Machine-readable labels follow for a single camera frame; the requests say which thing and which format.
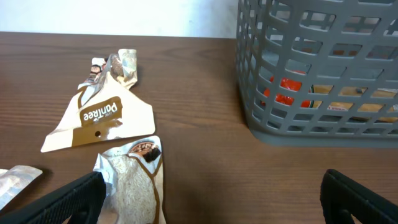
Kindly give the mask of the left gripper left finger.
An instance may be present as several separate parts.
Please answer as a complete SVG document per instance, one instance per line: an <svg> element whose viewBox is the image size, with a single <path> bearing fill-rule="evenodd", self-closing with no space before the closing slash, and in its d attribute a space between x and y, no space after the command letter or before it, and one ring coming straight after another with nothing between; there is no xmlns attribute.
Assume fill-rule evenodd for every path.
<svg viewBox="0 0 398 224"><path fill-rule="evenodd" d="M91 172L1 217L1 224L96 224L106 197L100 172Z"/></svg>

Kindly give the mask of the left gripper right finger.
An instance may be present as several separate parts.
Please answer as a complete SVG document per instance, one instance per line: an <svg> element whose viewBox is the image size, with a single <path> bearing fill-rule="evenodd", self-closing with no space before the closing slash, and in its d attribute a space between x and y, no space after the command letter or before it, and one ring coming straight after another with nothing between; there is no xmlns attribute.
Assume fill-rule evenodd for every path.
<svg viewBox="0 0 398 224"><path fill-rule="evenodd" d="M397 205L334 169L323 176L320 201L326 224L397 224Z"/></svg>

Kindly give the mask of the rice pouch with brown trim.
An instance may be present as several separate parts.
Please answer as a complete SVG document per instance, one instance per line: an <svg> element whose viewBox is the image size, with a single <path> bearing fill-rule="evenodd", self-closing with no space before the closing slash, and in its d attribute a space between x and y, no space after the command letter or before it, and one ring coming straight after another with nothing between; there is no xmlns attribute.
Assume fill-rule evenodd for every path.
<svg viewBox="0 0 398 224"><path fill-rule="evenodd" d="M166 224L164 171L158 136L98 154L93 168L103 175L106 196L98 223Z"/></svg>

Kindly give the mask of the large plain beige pouch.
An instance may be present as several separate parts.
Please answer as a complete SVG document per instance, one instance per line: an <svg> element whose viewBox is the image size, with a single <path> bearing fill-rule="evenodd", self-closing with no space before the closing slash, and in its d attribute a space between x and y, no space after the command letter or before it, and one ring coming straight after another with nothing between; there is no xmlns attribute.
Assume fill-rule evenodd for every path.
<svg viewBox="0 0 398 224"><path fill-rule="evenodd" d="M1 210L42 173L40 169L23 165L1 169Z"/></svg>

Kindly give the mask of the PanTree beige pouch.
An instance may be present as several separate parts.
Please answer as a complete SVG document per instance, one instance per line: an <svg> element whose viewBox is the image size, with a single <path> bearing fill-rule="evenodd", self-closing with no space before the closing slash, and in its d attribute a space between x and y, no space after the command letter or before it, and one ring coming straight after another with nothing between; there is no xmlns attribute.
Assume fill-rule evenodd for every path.
<svg viewBox="0 0 398 224"><path fill-rule="evenodd" d="M130 91L137 81L135 49L92 58L88 78L78 85L41 152L153 134L152 106Z"/></svg>

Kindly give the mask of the grey plastic basket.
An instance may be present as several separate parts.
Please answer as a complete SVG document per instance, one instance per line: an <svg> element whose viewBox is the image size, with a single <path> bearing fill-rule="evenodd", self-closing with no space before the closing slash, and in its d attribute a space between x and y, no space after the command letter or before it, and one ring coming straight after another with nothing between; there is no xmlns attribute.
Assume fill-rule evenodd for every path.
<svg viewBox="0 0 398 224"><path fill-rule="evenodd" d="M238 2L250 132L290 146L397 147L397 2Z"/></svg>

